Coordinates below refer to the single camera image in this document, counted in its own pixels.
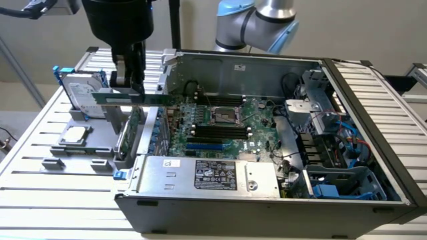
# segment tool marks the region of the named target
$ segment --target warning label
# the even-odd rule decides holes
[[[237,190],[233,161],[195,161],[193,186],[207,190]]]

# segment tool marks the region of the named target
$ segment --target white label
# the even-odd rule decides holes
[[[233,65],[233,70],[235,71],[244,71],[247,69],[245,65]]]
[[[162,167],[164,168],[178,168],[181,166],[181,160],[178,159],[164,159]]]
[[[78,104],[81,112],[84,112],[92,118],[104,118],[101,106],[96,104],[92,93],[94,92],[93,87],[89,84],[69,83],[70,94]]]

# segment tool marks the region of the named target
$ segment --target green circuit board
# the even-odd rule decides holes
[[[196,105],[183,102],[166,109],[170,143],[168,156],[185,155],[187,138],[192,137],[192,125],[244,127],[251,129],[248,139],[223,139],[223,150],[192,150],[199,158],[243,159],[271,162],[267,141],[272,147],[277,142],[272,105],[260,98],[247,98],[239,107]]]

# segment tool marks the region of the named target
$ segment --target capacitor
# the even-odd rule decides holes
[[[264,103],[259,103],[257,104],[257,108],[263,110],[265,108],[265,104]]]

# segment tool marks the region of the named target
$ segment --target sticker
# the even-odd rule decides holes
[[[164,159],[162,167],[164,168],[178,168],[181,166],[181,160],[178,159]]]
[[[193,186],[205,190],[237,190],[233,161],[195,161]]]
[[[244,70],[247,70],[247,66],[245,65],[233,65],[233,70],[235,71],[244,71]]]
[[[104,118],[101,106],[96,104],[92,93],[94,88],[89,84],[70,82],[68,84],[70,95],[77,102],[81,112],[92,118]]]

